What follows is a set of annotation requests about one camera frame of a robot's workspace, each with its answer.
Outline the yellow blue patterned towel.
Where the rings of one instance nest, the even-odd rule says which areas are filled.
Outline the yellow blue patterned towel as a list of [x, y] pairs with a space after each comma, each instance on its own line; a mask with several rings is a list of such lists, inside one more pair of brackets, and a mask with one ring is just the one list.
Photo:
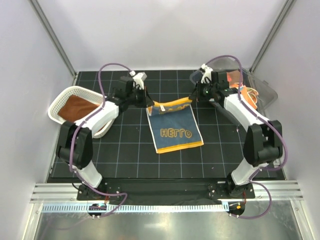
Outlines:
[[146, 108], [155, 151], [164, 154], [204, 145], [188, 97], [170, 102], [154, 102]]

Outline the pink brown towel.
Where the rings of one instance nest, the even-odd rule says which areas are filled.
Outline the pink brown towel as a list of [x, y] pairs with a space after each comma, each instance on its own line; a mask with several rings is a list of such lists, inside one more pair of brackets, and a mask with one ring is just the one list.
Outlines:
[[227, 72], [226, 76], [230, 88], [237, 88], [239, 86], [242, 75], [238, 70]]

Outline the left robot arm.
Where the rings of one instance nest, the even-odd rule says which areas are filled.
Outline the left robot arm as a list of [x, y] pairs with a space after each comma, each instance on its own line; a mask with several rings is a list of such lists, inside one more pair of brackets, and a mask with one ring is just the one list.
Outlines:
[[56, 156], [65, 161], [70, 172], [86, 185], [94, 200], [106, 194], [102, 175], [93, 164], [93, 137], [107, 123], [116, 119], [129, 106], [147, 108], [154, 102], [147, 92], [145, 72], [122, 76], [110, 96], [103, 95], [102, 103], [76, 122], [65, 121], [59, 132]]

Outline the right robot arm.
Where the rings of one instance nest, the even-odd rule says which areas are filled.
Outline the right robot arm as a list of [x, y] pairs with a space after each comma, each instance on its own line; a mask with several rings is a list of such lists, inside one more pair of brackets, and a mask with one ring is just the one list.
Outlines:
[[225, 181], [226, 194], [238, 198], [260, 170], [282, 157], [282, 125], [257, 112], [238, 92], [239, 87], [231, 87], [226, 71], [198, 69], [190, 75], [190, 80], [195, 85], [190, 95], [192, 100], [213, 102], [232, 115], [246, 131], [243, 160]]

